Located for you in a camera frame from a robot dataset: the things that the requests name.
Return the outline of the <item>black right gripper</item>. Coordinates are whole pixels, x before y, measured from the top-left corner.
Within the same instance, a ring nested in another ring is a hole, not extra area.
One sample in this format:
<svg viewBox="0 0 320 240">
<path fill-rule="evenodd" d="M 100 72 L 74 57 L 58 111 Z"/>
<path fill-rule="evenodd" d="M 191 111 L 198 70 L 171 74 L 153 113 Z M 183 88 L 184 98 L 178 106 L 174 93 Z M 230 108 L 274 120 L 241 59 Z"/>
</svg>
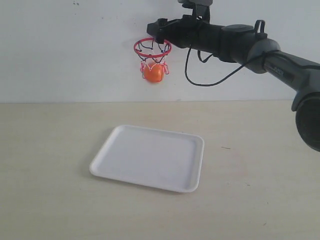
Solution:
<svg viewBox="0 0 320 240">
<path fill-rule="evenodd" d="M 147 24 L 146 33 L 159 44 L 170 42 L 178 48 L 187 48 L 197 35 L 203 21 L 191 15 L 183 15 L 180 19 L 168 20 L 159 18 Z"/>
</svg>

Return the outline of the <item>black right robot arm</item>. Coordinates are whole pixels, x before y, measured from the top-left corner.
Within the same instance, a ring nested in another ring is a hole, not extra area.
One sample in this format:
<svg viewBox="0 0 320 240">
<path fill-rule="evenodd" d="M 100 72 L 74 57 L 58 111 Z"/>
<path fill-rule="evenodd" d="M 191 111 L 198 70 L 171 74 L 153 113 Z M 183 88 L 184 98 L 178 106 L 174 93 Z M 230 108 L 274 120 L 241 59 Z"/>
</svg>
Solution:
<svg viewBox="0 0 320 240">
<path fill-rule="evenodd" d="M 146 32 L 158 43 L 169 41 L 181 49 L 209 53 L 226 63 L 238 63 L 256 74 L 270 73 L 295 92 L 291 110 L 302 140 L 320 150 L 320 65 L 281 51 L 265 33 L 265 21 L 255 25 L 213 25 L 184 15 L 181 19 L 159 18 Z"/>
</svg>

